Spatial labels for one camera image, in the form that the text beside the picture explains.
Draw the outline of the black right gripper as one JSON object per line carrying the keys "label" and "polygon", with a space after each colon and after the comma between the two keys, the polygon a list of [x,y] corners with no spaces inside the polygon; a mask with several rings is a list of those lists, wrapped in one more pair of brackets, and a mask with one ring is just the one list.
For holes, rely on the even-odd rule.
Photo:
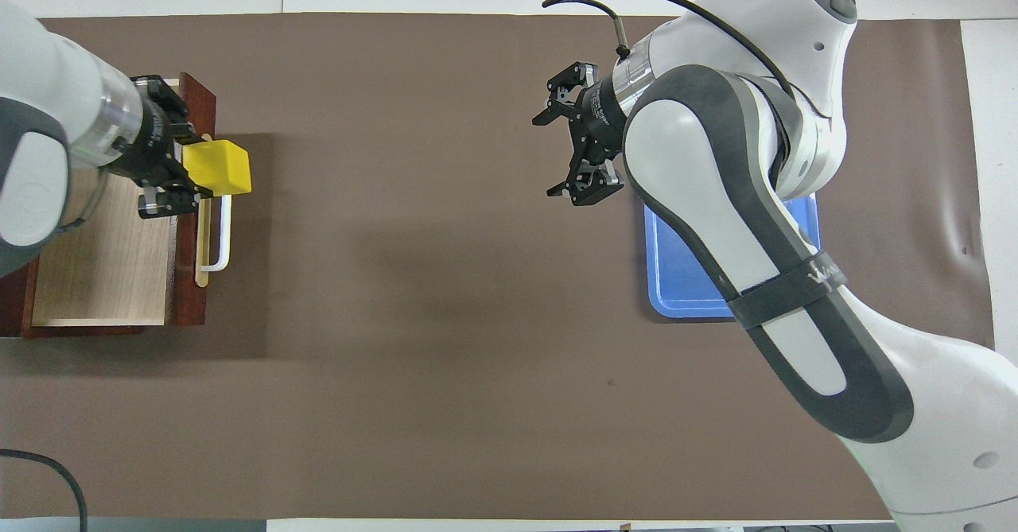
{"label": "black right gripper", "polygon": [[[531,119],[532,126],[548,126],[557,118],[581,120],[583,159],[562,183],[546,190],[548,197],[567,196],[572,206],[593,206],[624,188],[611,160],[624,149],[626,115],[613,79],[597,79],[599,67],[592,62],[568,65],[546,81],[545,106]],[[577,88],[578,100],[571,100]]]}

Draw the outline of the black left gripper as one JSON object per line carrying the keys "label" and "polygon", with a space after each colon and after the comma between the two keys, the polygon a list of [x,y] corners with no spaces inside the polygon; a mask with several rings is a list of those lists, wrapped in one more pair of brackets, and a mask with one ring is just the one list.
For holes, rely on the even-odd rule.
{"label": "black left gripper", "polygon": [[130,79],[142,100],[142,126],[132,138],[117,138],[119,156],[107,169],[142,187],[142,219],[192,216],[200,202],[213,199],[210,188],[190,187],[188,171],[175,158],[174,145],[196,144],[196,131],[188,121],[188,104],[162,76]]}

